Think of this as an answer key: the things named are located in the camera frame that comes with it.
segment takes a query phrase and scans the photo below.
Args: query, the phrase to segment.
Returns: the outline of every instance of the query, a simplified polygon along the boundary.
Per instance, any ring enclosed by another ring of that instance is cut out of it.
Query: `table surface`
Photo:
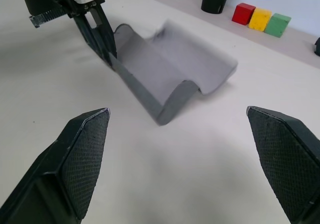
[[[202,0],[155,1],[166,4],[167,6],[236,34],[237,36],[265,46],[275,52],[320,69],[320,57],[314,54],[316,48],[315,43],[319,38],[318,36],[296,30],[291,28],[290,25],[281,38],[265,34],[264,32],[254,31],[247,26],[232,21],[235,8],[230,6],[225,6],[222,14],[216,15],[200,11]]]
[[[62,17],[35,29],[23,0],[0,0],[0,203],[69,119],[111,119],[84,224],[289,224],[261,169],[246,117],[259,106],[301,119],[320,137],[320,70],[154,0],[106,0],[115,28],[142,36],[170,19],[229,53],[237,72],[159,127],[119,76]]]

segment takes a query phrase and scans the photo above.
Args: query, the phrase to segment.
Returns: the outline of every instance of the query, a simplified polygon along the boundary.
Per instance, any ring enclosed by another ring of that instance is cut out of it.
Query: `wooden block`
[[[255,6],[248,5],[245,3],[241,3],[237,5],[232,17],[232,21],[245,26],[248,25],[255,9],[256,9]]]
[[[291,17],[276,13],[271,17],[264,32],[280,38],[285,32],[290,21]]]
[[[263,32],[270,20],[272,12],[265,9],[256,8],[249,23],[249,28]]]

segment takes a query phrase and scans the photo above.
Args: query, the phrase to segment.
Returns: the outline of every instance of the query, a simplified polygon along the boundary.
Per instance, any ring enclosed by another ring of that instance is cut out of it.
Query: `gray cloth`
[[[197,90],[214,92],[238,64],[172,23],[147,40],[123,24],[114,38],[113,68],[159,125],[169,123]]]

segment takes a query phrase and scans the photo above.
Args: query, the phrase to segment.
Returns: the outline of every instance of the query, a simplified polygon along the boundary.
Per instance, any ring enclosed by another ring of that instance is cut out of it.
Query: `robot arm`
[[[101,7],[105,0],[25,0],[36,28],[58,17],[68,15],[74,19],[87,44],[112,67],[110,55],[117,58],[113,30]],[[91,28],[86,13],[91,12],[96,27]]]

